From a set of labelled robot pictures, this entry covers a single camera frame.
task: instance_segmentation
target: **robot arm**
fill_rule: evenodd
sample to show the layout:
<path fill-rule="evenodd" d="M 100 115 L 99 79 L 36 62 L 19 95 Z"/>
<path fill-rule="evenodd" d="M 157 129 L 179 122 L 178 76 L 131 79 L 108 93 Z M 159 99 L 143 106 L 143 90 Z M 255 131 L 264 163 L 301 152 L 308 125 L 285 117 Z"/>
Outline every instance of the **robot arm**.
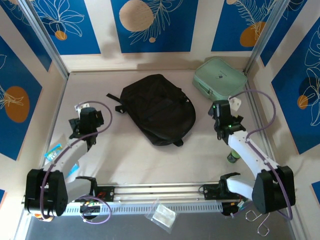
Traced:
<path fill-rule="evenodd" d="M 266 165 L 268 162 L 281 179 L 291 206 L 295 205 L 294 175 L 288 166 L 279 166 L 270 159 L 250 138 L 241 125 L 243 117 L 232 116 L 228 100 L 215 101 L 208 114 L 215 119 L 214 130 L 217 138 L 224 140 L 235 150 L 254 175 L 255 180 L 231 173 L 221 177 L 224 191 L 239 194 L 253 201 L 262 214 L 287 207 L 285 197 L 273 171 Z"/>
<path fill-rule="evenodd" d="M 82 108 L 79 118 L 71 119 L 69 123 L 73 133 L 64 149 L 72 147 L 64 154 L 64 149 L 60 152 L 63 155 L 50 171 L 44 190 L 44 212 L 50 216 L 61 216 L 69 202 L 83 195 L 94 196 L 97 188 L 97 181 L 93 177 L 77 177 L 68 184 L 65 183 L 65 178 L 71 168 L 79 164 L 78 160 L 96 144 L 97 134 L 85 137 L 77 143 L 75 141 L 88 134 L 96 133 L 97 128 L 104 124 L 101 111 L 96 111 L 93 107 Z M 27 175 L 24 208 L 29 213 L 41 213 L 41 185 L 51 164 L 51 162 L 46 164 L 43 169 L 32 169 Z"/>

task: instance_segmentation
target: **metal hook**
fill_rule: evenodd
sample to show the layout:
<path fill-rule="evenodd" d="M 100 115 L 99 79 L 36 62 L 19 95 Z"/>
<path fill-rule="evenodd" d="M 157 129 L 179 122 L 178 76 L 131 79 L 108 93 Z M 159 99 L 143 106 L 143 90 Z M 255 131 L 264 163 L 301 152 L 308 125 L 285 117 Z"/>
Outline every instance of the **metal hook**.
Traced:
<path fill-rule="evenodd" d="M 248 217 L 248 214 L 249 214 L 249 213 L 253 213 L 253 215 L 255 216 L 255 218 L 250 219 L 250 218 Z M 247 212 L 245 213 L 245 219 L 246 219 L 247 221 L 249 221 L 249 222 L 254 222 L 255 220 L 257 220 L 257 219 L 260 218 L 261 216 L 262 216 L 262 214 L 257 215 L 253 210 L 249 210 L 249 211 L 247 211 Z M 270 212 L 268 213 L 268 215 L 265 217 L 265 219 L 262 221 L 262 223 L 261 223 L 261 224 L 258 226 L 258 228 L 257 228 L 257 233 L 258 233 L 260 236 L 262 236 L 262 237 L 267 236 L 267 235 L 269 234 L 269 232 L 270 232 L 270 229 L 265 225 L 265 221 L 268 219 L 269 216 L 270 216 Z M 261 227 L 264 227 L 264 228 L 266 229 L 266 233 L 265 233 L 265 234 L 262 234 L 262 233 L 260 232 Z"/>

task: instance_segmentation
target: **white floor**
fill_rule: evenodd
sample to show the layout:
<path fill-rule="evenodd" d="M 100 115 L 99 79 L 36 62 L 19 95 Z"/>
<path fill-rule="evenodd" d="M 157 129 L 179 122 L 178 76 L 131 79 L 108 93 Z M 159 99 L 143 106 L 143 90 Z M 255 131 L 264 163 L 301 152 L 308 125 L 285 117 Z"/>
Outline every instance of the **white floor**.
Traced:
<path fill-rule="evenodd" d="M 196 122 L 183 139 L 182 147 L 151 145 L 128 114 L 115 112 L 115 106 L 119 104 L 106 97 L 107 93 L 120 96 L 124 87 L 151 74 L 163 74 L 182 88 L 195 107 Z M 215 182 L 221 175 L 232 172 L 252 176 L 242 160 L 235 164 L 227 161 L 231 149 L 223 141 L 217 140 L 213 129 L 215 122 L 208 115 L 212 102 L 192 85 L 193 75 L 192 70 L 71 74 L 51 147 L 57 143 L 66 144 L 72 133 L 68 120 L 78 117 L 74 106 L 80 102 L 92 100 L 107 104 L 112 110 L 113 122 L 106 132 L 97 137 L 97 144 L 80 159 L 80 169 L 70 178 L 95 176 L 98 184 L 163 184 Z M 245 116 L 243 125 L 251 131 L 256 126 L 251 107 L 246 95 L 240 98 L 242 105 L 238 114 Z M 108 112 L 98 104 L 92 106 L 102 111 L 104 126 L 108 124 Z M 253 140 L 261 144 L 258 136 L 254 136 Z"/>

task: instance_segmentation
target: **green container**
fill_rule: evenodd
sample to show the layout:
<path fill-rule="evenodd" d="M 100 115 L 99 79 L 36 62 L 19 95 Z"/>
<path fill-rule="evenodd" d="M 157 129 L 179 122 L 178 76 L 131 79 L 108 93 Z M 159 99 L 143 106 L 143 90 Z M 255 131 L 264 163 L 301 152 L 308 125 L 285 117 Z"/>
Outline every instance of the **green container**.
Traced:
<path fill-rule="evenodd" d="M 192 83 L 206 98 L 216 101 L 241 92 L 247 80 L 244 74 L 214 57 L 195 71 Z"/>

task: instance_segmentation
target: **black backpack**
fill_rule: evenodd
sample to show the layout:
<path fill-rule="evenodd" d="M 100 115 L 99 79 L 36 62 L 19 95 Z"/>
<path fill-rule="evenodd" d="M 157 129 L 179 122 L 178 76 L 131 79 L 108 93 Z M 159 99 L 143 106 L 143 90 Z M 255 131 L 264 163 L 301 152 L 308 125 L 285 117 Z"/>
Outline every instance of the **black backpack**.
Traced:
<path fill-rule="evenodd" d="M 182 146 L 182 138 L 196 121 L 196 111 L 190 99 L 161 74 L 147 76 L 126 86 L 120 99 L 109 93 L 107 97 L 121 103 L 115 110 L 122 114 L 128 112 L 156 146 Z"/>

